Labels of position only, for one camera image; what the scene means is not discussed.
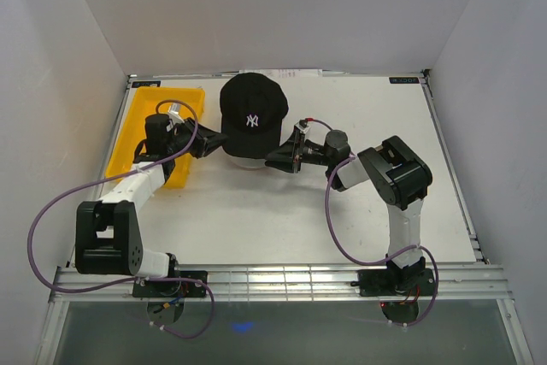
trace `black baseball cap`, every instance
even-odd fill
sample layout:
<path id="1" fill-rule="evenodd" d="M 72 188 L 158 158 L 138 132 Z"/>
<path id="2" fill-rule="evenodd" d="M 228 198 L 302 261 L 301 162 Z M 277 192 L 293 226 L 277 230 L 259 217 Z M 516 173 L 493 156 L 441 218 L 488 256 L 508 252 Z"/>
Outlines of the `black baseball cap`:
<path id="1" fill-rule="evenodd" d="M 232 77 L 221 90 L 224 151 L 235 157 L 262 159 L 277 149 L 289 105 L 281 87 L 259 73 Z"/>

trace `metal frame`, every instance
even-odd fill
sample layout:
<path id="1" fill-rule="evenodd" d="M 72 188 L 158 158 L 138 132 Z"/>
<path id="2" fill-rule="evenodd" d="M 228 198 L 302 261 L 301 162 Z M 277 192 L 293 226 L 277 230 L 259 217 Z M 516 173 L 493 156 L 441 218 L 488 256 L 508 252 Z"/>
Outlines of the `metal frame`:
<path id="1" fill-rule="evenodd" d="M 121 126 L 121 118 L 126 105 L 128 91 L 133 81 L 146 79 L 172 79 L 172 78 L 218 78 L 230 77 L 236 73 L 211 74 L 198 76 L 146 76 L 139 78 L 129 76 L 125 89 L 125 95 L 120 110 L 114 123 L 112 139 L 105 153 L 101 173 L 108 163 L 115 143 L 115 136 Z M 351 76 L 362 74 L 346 74 L 342 72 L 324 72 L 325 77 Z M 456 190 L 456 196 L 460 203 L 464 219 L 468 226 L 472 246 L 477 256 L 475 264 L 440 264 L 439 265 L 439 289 L 438 299 L 495 299 L 500 309 L 506 332 L 519 364 L 532 364 L 532 356 L 526 344 L 521 324 L 518 320 L 514 300 L 507 280 L 503 276 L 503 268 L 498 265 L 484 263 L 485 258 L 480 250 L 476 232 L 468 213 L 467 205 L 463 199 L 462 190 L 456 177 L 456 173 L 450 159 L 444 136 L 442 134 L 437 113 L 434 108 L 432 94 L 426 78 L 421 74 L 412 74 L 419 77 L 427 104 L 429 106 L 433 124 L 437 131 L 439 142 L 444 153 L 445 160 L 450 170 L 450 177 Z M 100 187 L 93 192 L 98 196 Z M 209 285 L 215 293 L 215 300 L 219 302 L 282 302 L 282 301 L 363 301 L 379 300 L 378 297 L 360 297 L 357 289 L 350 286 L 350 282 L 356 279 L 356 271 L 363 269 L 355 265 L 331 265 L 331 266 L 273 266 L 273 267 L 187 267 L 179 269 L 205 269 L 209 272 Z M 102 284 L 105 280 L 115 280 L 120 277 L 101 275 L 79 275 L 73 268 L 64 268 L 58 271 L 56 284 L 67 288 L 79 288 Z M 143 299 L 131 297 L 132 283 L 121 284 L 86 294 L 60 294 L 52 293 L 50 306 L 44 324 L 42 342 L 36 355 L 37 364 L 49 364 L 55 360 L 57 347 L 61 340 L 62 329 L 67 317 L 68 307 L 72 301 L 80 302 L 135 302 L 141 303 Z M 207 303 L 208 298 L 198 300 L 199 303 Z"/>

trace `yellow bin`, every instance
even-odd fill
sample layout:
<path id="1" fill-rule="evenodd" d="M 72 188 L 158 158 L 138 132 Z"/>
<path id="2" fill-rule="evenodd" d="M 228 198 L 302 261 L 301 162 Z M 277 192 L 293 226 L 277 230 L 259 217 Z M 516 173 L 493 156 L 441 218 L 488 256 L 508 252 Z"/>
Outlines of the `yellow bin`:
<path id="1" fill-rule="evenodd" d="M 190 104 L 196 110 L 198 119 L 201 120 L 205 91 L 201 89 L 176 89 L 172 87 L 139 87 L 135 91 L 131 107 L 110 157 L 109 166 L 106 169 L 107 177 L 113 177 L 129 171 L 133 164 L 133 154 L 137 148 L 137 144 L 146 137 L 144 133 L 144 119 L 156 112 L 156 105 L 161 100 L 170 98 Z M 163 104 L 160 107 L 160 112 L 167 112 L 169 106 L 169 103 Z M 181 106 L 179 115 L 183 119 L 192 117 L 190 110 L 184 106 Z M 177 158 L 175 160 L 176 166 L 174 171 L 165 187 L 183 188 L 190 170 L 190 162 L 191 156 L 189 154 Z"/>

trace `gray wall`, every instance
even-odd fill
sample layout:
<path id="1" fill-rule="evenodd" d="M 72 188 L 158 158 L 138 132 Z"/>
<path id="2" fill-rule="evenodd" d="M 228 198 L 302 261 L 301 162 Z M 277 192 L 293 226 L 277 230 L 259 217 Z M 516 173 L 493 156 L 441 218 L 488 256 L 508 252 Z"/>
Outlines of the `gray wall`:
<path id="1" fill-rule="evenodd" d="M 1 363 L 32 363 L 49 290 L 34 279 L 26 234 L 61 191 L 95 179 L 125 76 L 85 0 L 0 0 Z M 85 194 L 38 228 L 38 264 L 51 280 L 74 244 Z"/>
<path id="2" fill-rule="evenodd" d="M 547 0 L 471 0 L 432 71 L 479 241 L 547 363 Z"/>
<path id="3" fill-rule="evenodd" d="M 468 0 L 86 0 L 129 74 L 417 72 Z"/>

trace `white embroidered logo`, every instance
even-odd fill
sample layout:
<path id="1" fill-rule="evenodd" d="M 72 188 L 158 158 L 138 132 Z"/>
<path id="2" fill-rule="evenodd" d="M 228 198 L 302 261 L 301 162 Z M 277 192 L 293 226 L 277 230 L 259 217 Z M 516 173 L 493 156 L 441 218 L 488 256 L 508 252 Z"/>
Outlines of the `white embroidered logo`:
<path id="1" fill-rule="evenodd" d="M 258 115 L 248 115 L 247 116 L 246 126 L 250 126 L 250 127 L 257 126 L 258 127 Z"/>

